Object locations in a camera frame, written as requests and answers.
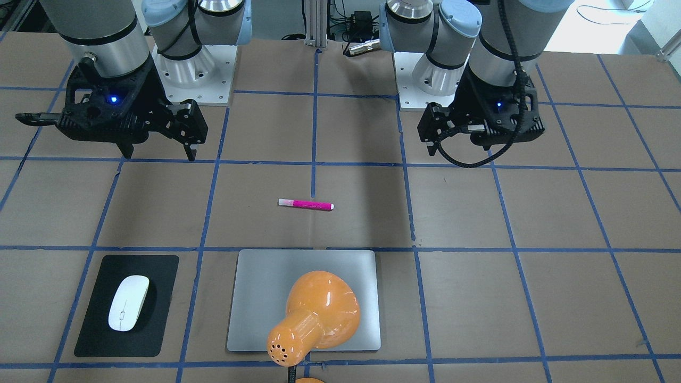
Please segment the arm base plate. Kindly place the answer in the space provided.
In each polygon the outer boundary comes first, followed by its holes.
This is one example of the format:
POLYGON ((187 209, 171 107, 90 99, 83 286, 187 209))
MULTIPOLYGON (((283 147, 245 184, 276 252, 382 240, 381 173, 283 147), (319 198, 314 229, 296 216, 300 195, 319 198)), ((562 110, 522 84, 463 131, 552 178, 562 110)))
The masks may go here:
POLYGON ((200 106, 228 106, 237 53, 237 46, 209 45, 192 58, 173 61, 154 46, 152 58, 171 102, 194 99, 200 106))
POLYGON ((449 106, 455 98, 467 62, 455 69, 438 67, 425 53, 393 54, 395 80, 402 111, 423 111, 428 103, 449 106))

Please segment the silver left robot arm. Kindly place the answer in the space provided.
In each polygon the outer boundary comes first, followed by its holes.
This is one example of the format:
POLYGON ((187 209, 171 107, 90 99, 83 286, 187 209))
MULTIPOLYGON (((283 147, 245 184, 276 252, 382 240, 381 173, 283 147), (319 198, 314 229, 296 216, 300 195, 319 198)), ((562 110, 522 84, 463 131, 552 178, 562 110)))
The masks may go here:
POLYGON ((385 51, 417 53, 420 90, 453 96, 429 102, 419 120, 428 153, 474 168, 545 133, 530 74, 571 1, 386 1, 379 11, 385 51))

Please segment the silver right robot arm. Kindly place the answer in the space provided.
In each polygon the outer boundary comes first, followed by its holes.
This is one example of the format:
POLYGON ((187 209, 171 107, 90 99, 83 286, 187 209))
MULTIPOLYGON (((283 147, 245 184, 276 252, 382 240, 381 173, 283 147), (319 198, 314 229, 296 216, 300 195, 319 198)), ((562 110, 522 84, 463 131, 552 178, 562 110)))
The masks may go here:
POLYGON ((176 101, 165 84, 197 89, 218 64, 209 46, 246 45, 250 1, 143 1, 151 50, 131 1, 43 1, 46 15, 75 60, 61 112, 19 113, 27 126, 55 126, 75 141, 117 146, 130 159, 151 132, 182 145, 193 162, 209 127, 192 95, 176 101))

